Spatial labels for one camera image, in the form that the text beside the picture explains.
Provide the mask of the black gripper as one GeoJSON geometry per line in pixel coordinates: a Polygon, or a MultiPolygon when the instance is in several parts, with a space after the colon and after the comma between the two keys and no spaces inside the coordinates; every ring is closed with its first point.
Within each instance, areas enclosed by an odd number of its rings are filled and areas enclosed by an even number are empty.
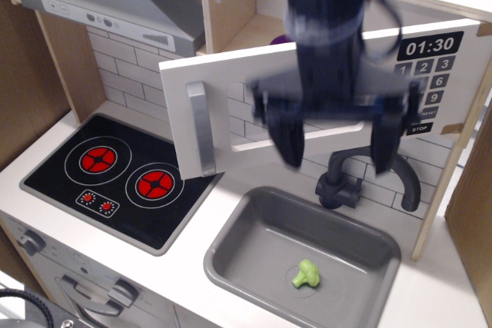
{"type": "Polygon", "coordinates": [[[361,38],[332,45],[296,44],[297,63],[248,81],[253,115],[267,124],[284,163],[299,168],[304,119],[372,120],[371,159],[376,174],[389,171],[401,141],[401,124],[421,117],[418,81],[369,59],[361,38]]]}

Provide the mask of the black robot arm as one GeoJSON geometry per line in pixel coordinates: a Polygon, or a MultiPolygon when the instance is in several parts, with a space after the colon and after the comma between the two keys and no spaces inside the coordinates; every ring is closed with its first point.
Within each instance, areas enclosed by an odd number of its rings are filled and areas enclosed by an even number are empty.
{"type": "Polygon", "coordinates": [[[298,63],[248,82],[253,114],[284,162],[301,165],[307,120],[369,121],[370,155],[390,170],[405,130],[419,121],[418,81],[382,63],[397,50],[370,51],[362,38],[367,0],[288,0],[284,26],[298,63]]]}

